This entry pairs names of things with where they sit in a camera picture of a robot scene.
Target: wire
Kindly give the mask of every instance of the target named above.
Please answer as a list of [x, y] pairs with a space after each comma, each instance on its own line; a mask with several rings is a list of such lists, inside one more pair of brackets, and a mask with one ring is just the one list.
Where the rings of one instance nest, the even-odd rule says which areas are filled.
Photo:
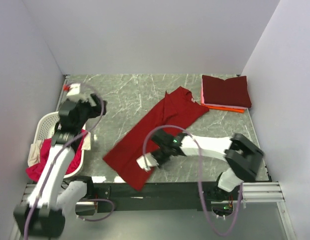
[[[84, 86], [85, 88], [88, 88], [88, 89], [91, 89], [93, 91], [93, 93], [99, 98], [100, 100], [100, 104], [101, 104], [101, 113], [100, 113], [100, 116], [98, 118], [98, 120], [96, 121], [96, 123], [90, 128], [88, 129], [87, 131], [88, 132], [91, 132], [96, 126], [97, 124], [100, 122], [102, 116], [103, 116], [103, 113], [104, 113], [104, 109], [105, 109], [105, 106], [104, 106], [104, 102], [103, 102], [103, 99], [102, 97], [99, 96], [99, 94], [97, 93], [97, 91], [95, 90], [94, 87], [86, 84], [86, 83], [76, 83], [76, 84], [80, 84], [81, 86]], [[86, 135], [87, 133], [84, 131], [82, 133], [80, 133], [79, 135], [75, 136], [72, 140], [68, 141], [67, 143], [65, 143], [63, 145], [63, 147], [61, 148], [61, 150], [56, 154], [56, 156], [54, 157], [54, 160], [52, 161], [52, 163], [50, 164], [49, 166], [49, 169], [48, 169], [48, 172], [47, 172], [47, 175], [45, 176], [45, 179], [43, 181], [43, 184], [41, 186], [41, 188], [39, 189], [39, 192], [38, 192], [38, 195], [35, 199], [35, 202], [33, 204], [33, 206], [31, 207], [31, 209], [29, 210], [29, 213], [27, 215], [27, 218], [26, 218], [26, 221], [25, 221], [25, 226], [24, 226], [24, 240], [28, 240], [28, 228], [29, 228], [29, 223], [30, 223], [30, 220], [31, 220], [31, 216], [33, 215], [37, 205], [38, 205], [38, 202], [39, 202], [39, 199], [44, 191], [44, 188], [47, 184], [47, 181], [48, 181], [48, 178], [52, 172], [52, 169], [57, 161], [57, 158], [59, 157], [59, 155], [68, 147], [70, 146], [74, 141], [80, 139], [81, 137], [83, 137], [84, 135]]]
[[150, 137], [154, 134], [155, 131], [157, 131], [159, 129], [164, 129], [164, 128], [180, 129], [181, 131], [183, 131], [186, 134], [188, 134], [192, 138], [192, 140], [195, 142], [195, 144], [198, 146], [198, 152], [199, 152], [198, 191], [199, 191], [199, 198], [200, 198], [201, 206], [203, 208], [203, 212], [205, 214], [206, 220], [211, 225], [211, 228], [215, 232], [215, 234], [217, 234], [217, 235], [219, 235], [221, 237], [226, 237], [232, 231], [232, 229], [234, 228], [234, 225], [235, 225], [235, 223], [237, 221], [239, 207], [240, 207], [240, 203], [241, 203], [241, 200], [242, 200], [243, 184], [241, 183], [240, 187], [239, 187], [239, 194], [238, 194], [236, 210], [235, 210], [235, 213], [234, 213], [233, 221], [232, 221], [229, 229], [226, 232], [223, 232], [223, 233], [218, 232], [218, 230], [216, 229], [216, 227], [214, 226], [214, 224], [212, 223], [212, 221], [211, 221], [211, 219], [209, 217], [209, 213], [207, 211], [206, 201], [205, 201], [205, 197], [204, 197], [203, 184], [202, 184], [202, 165], [203, 165], [202, 149], [200, 148], [200, 146], [199, 146], [198, 142], [196, 141], [196, 139], [191, 135], [191, 133], [189, 133], [184, 128], [179, 127], [179, 126], [175, 126], [175, 125], [158, 126], [158, 127], [154, 128], [152, 131], [150, 131], [150, 133], [146, 136], [146, 138], [144, 140], [144, 143], [143, 143], [143, 156], [144, 156], [144, 161], [145, 161], [146, 167], [148, 168], [147, 161], [146, 161], [146, 156], [145, 156], [145, 154], [146, 154], [146, 145], [147, 145]]
[[78, 216], [80, 219], [82, 219], [83, 221], [87, 221], [87, 222], [98, 222], [98, 221], [102, 221], [106, 218], [108, 218], [110, 215], [112, 215], [112, 213], [114, 212], [115, 210], [115, 204], [111, 201], [111, 200], [108, 200], [108, 199], [101, 199], [101, 198], [96, 198], [96, 199], [90, 199], [90, 201], [94, 201], [94, 202], [107, 202], [107, 203], [110, 203], [112, 208], [111, 208], [111, 211], [109, 214], [107, 214], [106, 216], [102, 217], [102, 218], [99, 218], [99, 219], [87, 219], [87, 218], [84, 218], [82, 216]]

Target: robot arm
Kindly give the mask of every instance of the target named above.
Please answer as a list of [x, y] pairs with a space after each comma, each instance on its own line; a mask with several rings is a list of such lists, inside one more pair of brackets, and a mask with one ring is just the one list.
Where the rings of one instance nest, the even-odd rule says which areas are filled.
[[60, 120], [55, 127], [45, 168], [36, 187], [28, 197], [27, 204], [18, 205], [13, 213], [20, 232], [24, 234], [27, 215], [32, 207], [36, 206], [28, 226], [29, 236], [49, 238], [60, 236], [64, 228], [65, 216], [70, 213], [76, 203], [83, 197], [94, 198], [91, 177], [84, 176], [74, 177], [68, 188], [58, 195], [66, 170], [81, 142], [81, 137], [67, 147], [64, 145], [81, 133], [88, 119], [101, 114], [99, 98], [94, 94], [81, 93], [80, 84], [72, 84], [66, 90], [66, 101], [62, 103], [58, 111]]
[[192, 138], [199, 144], [203, 157], [220, 159], [230, 166], [227, 171], [219, 175], [216, 182], [217, 191], [222, 190], [224, 195], [227, 195], [242, 182], [256, 181], [264, 154], [244, 135], [238, 133], [234, 134], [232, 138], [194, 135], [191, 137], [185, 133], [174, 137], [160, 129], [151, 138], [160, 148], [146, 155], [148, 166], [145, 165], [143, 156], [137, 160], [137, 163], [148, 171], [149, 167], [161, 167], [170, 159], [170, 156], [198, 156], [198, 146]]

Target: tabletop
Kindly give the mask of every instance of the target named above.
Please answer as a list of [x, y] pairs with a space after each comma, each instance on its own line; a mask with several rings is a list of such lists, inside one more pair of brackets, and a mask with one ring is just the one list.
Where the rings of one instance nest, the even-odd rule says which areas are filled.
[[[235, 74], [207, 74], [222, 79], [235, 77]], [[81, 175], [92, 176], [106, 183], [119, 183], [122, 179], [104, 161], [103, 156], [125, 136], [155, 104], [179, 86], [190, 90], [199, 103], [201, 74], [97, 74], [68, 75], [65, 83], [88, 83], [93, 86], [107, 104], [107, 114], [92, 132], [92, 148], [85, 152]], [[89, 128], [96, 121], [87, 122]], [[189, 132], [203, 137], [231, 137], [241, 133], [258, 144], [256, 133], [249, 115], [221, 110], [210, 110], [189, 128]], [[229, 165], [222, 160], [203, 158], [203, 180], [215, 181]], [[196, 182], [198, 180], [198, 157], [172, 157], [161, 169], [156, 169], [149, 183]], [[258, 181], [268, 181], [265, 163], [260, 166]]]

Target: white plastic basket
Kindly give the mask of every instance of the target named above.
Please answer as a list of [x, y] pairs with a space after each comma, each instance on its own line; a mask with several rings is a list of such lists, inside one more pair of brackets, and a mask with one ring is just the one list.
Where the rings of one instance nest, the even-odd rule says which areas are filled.
[[[49, 139], [53, 136], [54, 134], [54, 128], [55, 124], [59, 121], [59, 116], [58, 112], [51, 112], [49, 114], [46, 114], [39, 120], [35, 137], [34, 137], [34, 143], [36, 143], [37, 140], [45, 140]], [[78, 168], [73, 171], [70, 174], [66, 174], [64, 176], [64, 179], [70, 178], [72, 176], [77, 175], [83, 168], [83, 162], [84, 162], [84, 150], [81, 151], [81, 158], [80, 158], [80, 163]]]

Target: stack of folded clothes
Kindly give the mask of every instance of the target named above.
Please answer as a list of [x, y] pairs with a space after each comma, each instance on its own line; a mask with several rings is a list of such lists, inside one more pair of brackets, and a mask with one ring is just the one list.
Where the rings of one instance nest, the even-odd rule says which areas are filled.
[[203, 75], [201, 105], [210, 109], [244, 113], [247, 108], [251, 108], [247, 77], [238, 76], [223, 80]]

